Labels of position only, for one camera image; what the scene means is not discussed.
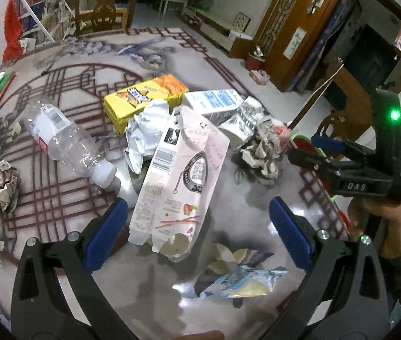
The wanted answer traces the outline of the person's right hand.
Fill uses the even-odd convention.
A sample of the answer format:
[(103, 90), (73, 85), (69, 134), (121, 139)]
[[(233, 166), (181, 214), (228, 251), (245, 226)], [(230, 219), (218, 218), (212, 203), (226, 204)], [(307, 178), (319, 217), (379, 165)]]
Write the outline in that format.
[(357, 241), (364, 234), (363, 220), (368, 215), (380, 216), (387, 223), (387, 227), (379, 254), (389, 260), (401, 257), (401, 203), (395, 203), (385, 198), (354, 197), (347, 212), (350, 219), (349, 234), (352, 241)]

